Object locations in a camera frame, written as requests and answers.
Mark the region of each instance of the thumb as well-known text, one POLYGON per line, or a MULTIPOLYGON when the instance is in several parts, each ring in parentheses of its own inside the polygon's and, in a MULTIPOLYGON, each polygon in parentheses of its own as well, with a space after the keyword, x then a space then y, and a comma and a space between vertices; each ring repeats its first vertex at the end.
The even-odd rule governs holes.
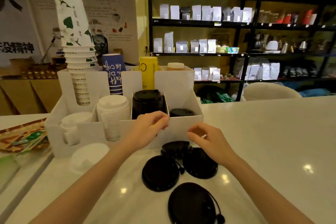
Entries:
POLYGON ((194 143, 196 143, 199 147, 201 147, 202 149, 204 147, 206 147, 206 140, 192 132, 188 132, 188 138, 193 141, 194 143))
POLYGON ((156 122, 153 125, 150 125, 149 127, 152 128, 155 133, 159 132, 162 128, 164 128, 169 123, 169 116, 163 117, 158 122, 156 122))

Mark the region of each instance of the yellow wall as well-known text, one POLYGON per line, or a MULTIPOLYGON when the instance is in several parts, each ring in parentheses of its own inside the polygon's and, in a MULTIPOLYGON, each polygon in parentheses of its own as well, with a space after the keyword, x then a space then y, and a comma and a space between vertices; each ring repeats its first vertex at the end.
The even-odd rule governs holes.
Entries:
MULTIPOLYGON (((239 1, 228 0, 153 0, 153 17, 160 16, 160 4, 174 4, 174 5, 212 5, 212 6, 230 6, 239 5, 239 1)), ((149 46, 148 37, 148 0, 136 0, 137 26, 138 26, 138 43, 139 56, 145 55, 145 46, 149 46)), ((172 28, 172 27, 155 27, 153 30, 154 37, 164 38, 164 33, 174 31, 174 42, 179 40, 191 39, 207 39, 213 32, 229 32, 231 34, 231 42, 233 43, 234 32, 233 29, 206 29, 206 28, 172 28)), ((244 32, 241 32, 240 42, 244 37, 244 32)), ((183 62, 190 67, 201 67, 207 65, 216 65, 219 62, 219 57, 159 57, 160 65, 166 65, 168 62, 183 62)))

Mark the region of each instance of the yellow paper cup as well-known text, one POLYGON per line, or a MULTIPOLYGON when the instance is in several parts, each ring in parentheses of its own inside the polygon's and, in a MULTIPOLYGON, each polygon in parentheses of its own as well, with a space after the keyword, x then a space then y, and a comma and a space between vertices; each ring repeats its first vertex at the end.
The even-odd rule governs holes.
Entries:
POLYGON ((155 90, 154 73, 159 70, 157 57, 140 57, 139 70, 142 73, 142 89, 155 90))

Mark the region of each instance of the hand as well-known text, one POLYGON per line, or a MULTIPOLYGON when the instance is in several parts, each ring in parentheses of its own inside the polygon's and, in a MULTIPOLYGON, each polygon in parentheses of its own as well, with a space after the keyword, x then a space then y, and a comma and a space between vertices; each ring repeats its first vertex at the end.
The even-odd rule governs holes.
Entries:
POLYGON ((199 122, 188 129, 188 138, 224 167, 228 167, 238 157, 219 128, 199 122))
POLYGON ((169 116, 161 111, 141 114, 123 143, 130 147, 132 152, 136 152, 149 145, 157 133, 165 130, 168 125, 169 116))

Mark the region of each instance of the chair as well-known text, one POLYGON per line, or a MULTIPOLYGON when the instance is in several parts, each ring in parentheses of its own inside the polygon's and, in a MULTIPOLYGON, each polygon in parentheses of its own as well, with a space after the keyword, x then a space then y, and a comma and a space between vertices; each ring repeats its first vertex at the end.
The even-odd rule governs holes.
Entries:
POLYGON ((269 82, 250 84, 246 87, 243 96, 246 101, 301 98, 297 91, 269 82))

